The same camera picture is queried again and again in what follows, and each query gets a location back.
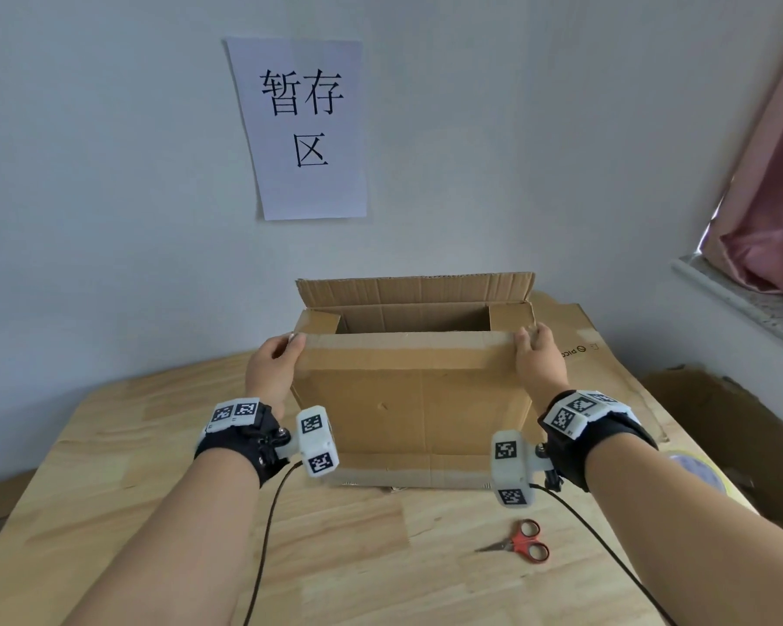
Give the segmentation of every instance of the person's left arm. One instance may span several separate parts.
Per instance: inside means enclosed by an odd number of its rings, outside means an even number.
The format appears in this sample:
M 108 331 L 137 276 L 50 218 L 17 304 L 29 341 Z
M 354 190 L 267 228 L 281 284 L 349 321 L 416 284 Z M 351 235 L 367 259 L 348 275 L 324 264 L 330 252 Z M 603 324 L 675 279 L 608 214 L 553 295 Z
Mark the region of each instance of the person's left arm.
M 258 397 L 278 420 L 304 339 L 271 338 L 247 366 L 245 397 Z M 225 626 L 248 563 L 258 491 L 258 473 L 245 456 L 224 448 L 202 452 L 65 626 Z

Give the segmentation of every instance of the person's left hand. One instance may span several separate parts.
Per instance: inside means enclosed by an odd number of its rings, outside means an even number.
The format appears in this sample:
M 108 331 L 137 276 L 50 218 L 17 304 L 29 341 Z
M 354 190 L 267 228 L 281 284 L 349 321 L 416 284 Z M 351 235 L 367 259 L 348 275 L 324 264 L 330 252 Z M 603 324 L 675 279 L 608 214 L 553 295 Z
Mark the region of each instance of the person's left hand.
M 250 357 L 246 366 L 246 393 L 257 397 L 273 410 L 275 419 L 284 417 L 284 399 L 293 383 L 295 362 L 305 348 L 306 337 L 296 334 L 274 336 L 268 339 Z

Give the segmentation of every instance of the pink curtain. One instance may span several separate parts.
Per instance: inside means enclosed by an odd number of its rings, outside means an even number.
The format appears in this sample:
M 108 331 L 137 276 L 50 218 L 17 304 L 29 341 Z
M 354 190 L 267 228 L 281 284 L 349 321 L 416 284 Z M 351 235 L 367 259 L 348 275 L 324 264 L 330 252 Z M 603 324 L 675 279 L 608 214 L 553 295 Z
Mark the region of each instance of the pink curtain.
M 743 153 L 702 253 L 746 287 L 783 294 L 783 78 Z

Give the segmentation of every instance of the wooden table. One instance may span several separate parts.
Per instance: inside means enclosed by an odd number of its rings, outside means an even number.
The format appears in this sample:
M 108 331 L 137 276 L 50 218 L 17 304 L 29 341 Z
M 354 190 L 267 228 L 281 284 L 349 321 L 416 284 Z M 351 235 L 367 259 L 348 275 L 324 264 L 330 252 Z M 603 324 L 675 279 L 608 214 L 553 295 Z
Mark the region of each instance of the wooden table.
M 119 382 L 84 400 L 0 534 L 0 626 L 64 619 L 191 463 L 211 407 L 242 394 L 247 357 Z M 664 410 L 659 419 L 673 447 L 701 453 Z M 276 487 L 262 491 L 233 624 L 250 601 Z M 590 495 L 566 484 L 563 496 L 623 555 Z M 539 493 L 527 513 L 551 548 L 545 564 L 473 552 L 519 517 L 491 493 L 331 487 L 296 471 L 276 506 L 252 623 L 662 624 L 564 507 Z

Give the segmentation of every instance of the white paper sign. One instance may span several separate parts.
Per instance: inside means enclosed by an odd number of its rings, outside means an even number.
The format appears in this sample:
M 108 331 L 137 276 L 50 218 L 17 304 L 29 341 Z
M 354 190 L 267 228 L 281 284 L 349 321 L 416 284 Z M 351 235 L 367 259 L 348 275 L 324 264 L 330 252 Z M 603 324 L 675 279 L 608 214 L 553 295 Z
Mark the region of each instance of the white paper sign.
M 265 220 L 365 217 L 360 41 L 229 37 Z

